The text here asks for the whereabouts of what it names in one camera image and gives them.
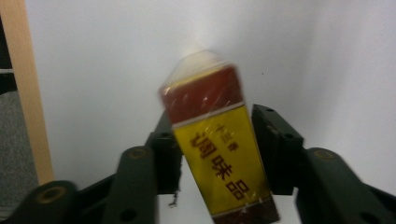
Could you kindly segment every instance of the white backdrop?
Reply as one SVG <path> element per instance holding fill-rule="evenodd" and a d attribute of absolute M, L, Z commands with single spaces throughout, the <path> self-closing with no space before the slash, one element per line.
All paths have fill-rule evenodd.
<path fill-rule="evenodd" d="M 249 106 L 277 110 L 305 147 L 339 153 L 396 194 L 396 2 L 26 0 L 57 179 L 86 187 L 143 145 L 177 62 L 211 49 L 235 63 Z M 161 223 L 211 223 L 184 166 Z M 299 223 L 276 198 L 282 223 Z"/>

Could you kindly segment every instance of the plastic wrap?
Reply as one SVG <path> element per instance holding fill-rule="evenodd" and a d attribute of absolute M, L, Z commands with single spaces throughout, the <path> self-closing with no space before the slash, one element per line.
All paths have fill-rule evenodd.
<path fill-rule="evenodd" d="M 160 94 L 214 222 L 279 220 L 235 66 L 209 51 L 193 54 Z"/>

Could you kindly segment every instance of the wooden edge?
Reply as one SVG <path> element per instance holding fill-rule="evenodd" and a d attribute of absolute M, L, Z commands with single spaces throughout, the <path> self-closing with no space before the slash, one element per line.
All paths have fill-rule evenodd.
<path fill-rule="evenodd" d="M 21 98 L 38 183 L 53 180 L 50 149 L 24 0 L 0 0 L 0 16 Z"/>

